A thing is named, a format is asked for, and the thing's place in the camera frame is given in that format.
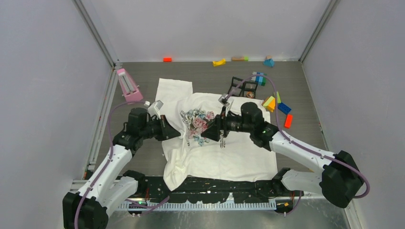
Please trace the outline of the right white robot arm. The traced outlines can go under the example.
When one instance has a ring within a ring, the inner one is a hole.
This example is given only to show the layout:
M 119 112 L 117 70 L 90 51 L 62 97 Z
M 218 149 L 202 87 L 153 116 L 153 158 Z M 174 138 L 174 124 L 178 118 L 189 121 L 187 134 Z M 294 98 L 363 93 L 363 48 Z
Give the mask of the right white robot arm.
M 331 204 L 346 208 L 354 198 L 358 198 L 357 192 L 366 184 L 351 154 L 343 150 L 339 153 L 321 150 L 287 135 L 267 122 L 253 102 L 244 103 L 241 114 L 223 109 L 201 135 L 219 142 L 230 132 L 248 133 L 257 147 L 282 154 L 311 170 L 280 170 L 272 179 L 273 191 L 279 196 L 289 191 L 316 193 L 323 195 Z

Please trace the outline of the round orange blue brooch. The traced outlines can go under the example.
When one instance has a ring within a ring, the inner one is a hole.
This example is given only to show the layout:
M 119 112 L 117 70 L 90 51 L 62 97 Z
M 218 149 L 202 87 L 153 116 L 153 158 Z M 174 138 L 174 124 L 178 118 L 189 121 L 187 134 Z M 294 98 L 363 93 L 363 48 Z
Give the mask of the round orange blue brooch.
M 254 99 L 254 98 L 255 98 L 255 93 L 254 93 L 254 92 L 247 92 L 247 93 L 246 93 L 246 97 L 247 97 L 247 98 L 253 98 L 253 99 Z

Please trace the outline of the white floral t-shirt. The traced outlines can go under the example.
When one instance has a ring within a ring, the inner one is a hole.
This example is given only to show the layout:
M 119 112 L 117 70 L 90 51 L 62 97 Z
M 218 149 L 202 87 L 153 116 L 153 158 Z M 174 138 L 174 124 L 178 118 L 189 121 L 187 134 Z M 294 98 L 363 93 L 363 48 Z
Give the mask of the white floral t-shirt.
M 181 134 L 162 142 L 167 160 L 163 179 L 170 190 L 188 176 L 255 182 L 277 173 L 276 154 L 257 147 L 248 133 L 230 132 L 224 146 L 201 136 L 221 112 L 219 97 L 195 93 L 188 81 L 159 80 L 155 98 L 163 103 L 160 113 Z

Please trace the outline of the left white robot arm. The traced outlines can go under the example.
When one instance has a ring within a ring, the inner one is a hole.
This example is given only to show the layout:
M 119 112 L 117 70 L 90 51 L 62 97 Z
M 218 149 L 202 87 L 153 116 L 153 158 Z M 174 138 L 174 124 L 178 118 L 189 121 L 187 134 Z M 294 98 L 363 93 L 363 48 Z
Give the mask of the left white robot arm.
M 63 198 L 63 224 L 66 229 L 105 229 L 112 213 L 125 199 L 146 193 L 146 184 L 128 171 L 117 183 L 121 170 L 146 139 L 165 141 L 181 134 L 166 116 L 150 115 L 147 109 L 133 108 L 123 129 L 113 138 L 109 152 L 88 181 L 75 193 Z

